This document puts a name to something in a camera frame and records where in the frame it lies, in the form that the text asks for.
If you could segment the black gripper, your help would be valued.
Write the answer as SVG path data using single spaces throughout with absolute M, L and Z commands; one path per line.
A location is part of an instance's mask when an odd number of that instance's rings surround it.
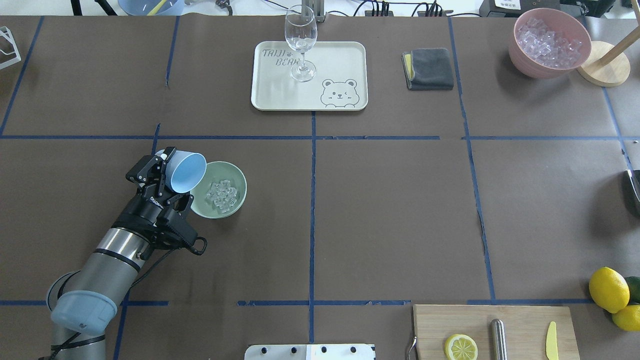
M 126 174 L 131 183 L 167 186 L 169 162 L 177 152 L 175 146 L 167 146 L 159 154 L 144 155 Z M 198 232 L 187 222 L 194 196 L 163 190 L 157 195 L 158 186 L 140 187 L 121 214 L 116 227 L 128 230 L 150 244 L 152 249 L 187 249 L 196 251 Z

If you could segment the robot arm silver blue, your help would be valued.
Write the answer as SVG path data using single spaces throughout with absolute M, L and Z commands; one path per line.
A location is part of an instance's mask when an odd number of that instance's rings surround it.
M 168 146 L 144 155 L 125 177 L 134 196 L 82 269 L 60 276 L 46 294 L 54 324 L 50 360 L 104 360 L 105 330 L 153 252 L 203 255 L 207 240 L 188 223 L 191 191 L 207 168 L 201 153 Z

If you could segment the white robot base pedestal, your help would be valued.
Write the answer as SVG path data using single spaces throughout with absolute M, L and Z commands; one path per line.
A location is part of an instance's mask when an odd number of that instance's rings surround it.
M 375 360 L 373 344 L 254 344 L 245 353 L 245 360 Z

